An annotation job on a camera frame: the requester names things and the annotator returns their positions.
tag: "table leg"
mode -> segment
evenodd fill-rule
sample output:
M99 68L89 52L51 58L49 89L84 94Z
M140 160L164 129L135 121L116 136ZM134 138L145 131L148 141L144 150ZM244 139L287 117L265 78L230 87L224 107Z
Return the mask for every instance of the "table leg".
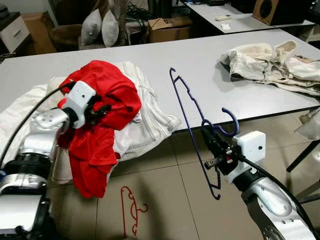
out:
M296 199L301 204L309 203L312 201L316 201L320 199L320 194L312 194L320 189L320 180L312 184L310 187L306 188L302 192L300 192L298 195L296 195Z
M296 166L299 165L299 163L302 162L303 159L305 159L309 153L315 149L315 147L320 143L320 140L316 140L310 143L310 145L291 163L290 166L286 169L287 172L291 172L293 169L296 168Z

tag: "cushion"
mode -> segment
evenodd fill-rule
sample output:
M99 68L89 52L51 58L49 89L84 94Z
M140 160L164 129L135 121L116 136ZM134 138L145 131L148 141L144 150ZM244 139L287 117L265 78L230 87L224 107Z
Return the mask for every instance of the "cushion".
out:
M93 43L100 34L102 27L102 19L99 9L94 10L86 17L81 29L81 42L83 45Z
M110 10L105 14L103 18L101 32L104 45L107 48L112 47L118 39L119 24Z

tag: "white table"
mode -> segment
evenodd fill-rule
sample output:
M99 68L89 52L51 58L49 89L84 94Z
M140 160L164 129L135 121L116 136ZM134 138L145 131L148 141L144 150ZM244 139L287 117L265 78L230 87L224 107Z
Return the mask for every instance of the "white table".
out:
M225 4L223 6L208 6L207 4L192 5L191 3L186 3L185 5L199 14L202 18L206 19L224 34L314 25L313 22L305 20L303 23L270 26L254 18L252 13L242 13L230 4ZM232 19L225 21L216 20L216 17L225 15L230 15ZM230 29L223 29L221 24L229 24Z
M229 72L219 62L222 53L239 45L259 42L277 45L290 39L297 42L297 54L319 58L320 50L280 29L10 58L0 64L0 111L32 86L67 76L91 60L133 62L155 90L159 107L181 120L184 118L169 76L170 67L189 84L203 113L213 123L231 120L221 112L222 107L231 110L239 120L317 107L320 104L315 98L272 85L231 82ZM200 117L194 104L180 83L178 89L191 127L199 127ZM179 129L186 129L184 121Z

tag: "black cable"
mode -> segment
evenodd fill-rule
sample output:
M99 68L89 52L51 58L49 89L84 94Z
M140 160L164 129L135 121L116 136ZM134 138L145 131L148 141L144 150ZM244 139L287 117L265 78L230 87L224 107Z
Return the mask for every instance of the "black cable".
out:
M76 82L70 82L67 83L61 87L58 87L57 89L53 90L52 92L50 92L48 95L46 95L45 97L43 97L33 108L32 110L28 113L27 116L25 116L25 118L20 122L20 124L16 127L16 129L14 130L13 134L11 135L9 141L7 142L1 158L0 158L0 169L1 169L1 165L5 159L5 156L7 154L8 149L10 148L10 145L12 144L14 138L16 137L17 133L19 132L19 130L22 128L22 126L26 123L26 121L31 117L31 115L37 110L38 107L40 107L40 105L47 100L51 95L55 94L56 92L64 89L64 88L72 88L74 85L76 84Z
M317 240L320 240L319 234L316 232L316 230L315 230L314 226L312 225L311 220L308 217L305 209L301 206L301 204L298 202L296 197L278 179L276 179L274 176L272 176L269 172L267 172L266 170L264 170L263 168L261 168L257 164L251 162L250 160L246 159L244 156L238 156L238 157L240 158L240 161L250 165L251 167L255 168L257 171L259 171L260 173L262 173L263 175L265 175L266 177L271 179L273 182L275 182L292 199L292 201L295 204L297 212L302 217L304 222L307 224L307 226L309 227L309 229L312 232L312 234L314 235L314 237Z
M148 10L138 7L131 1L128 2L128 10L126 12L126 15L128 18L133 19L139 23L141 31L147 28L145 26L145 22L153 18Z

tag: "speaker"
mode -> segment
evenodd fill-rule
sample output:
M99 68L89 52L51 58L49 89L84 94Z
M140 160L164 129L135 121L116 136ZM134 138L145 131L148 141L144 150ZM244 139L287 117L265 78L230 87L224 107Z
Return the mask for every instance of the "speaker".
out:
M300 24L310 0L256 0L253 16L268 25Z

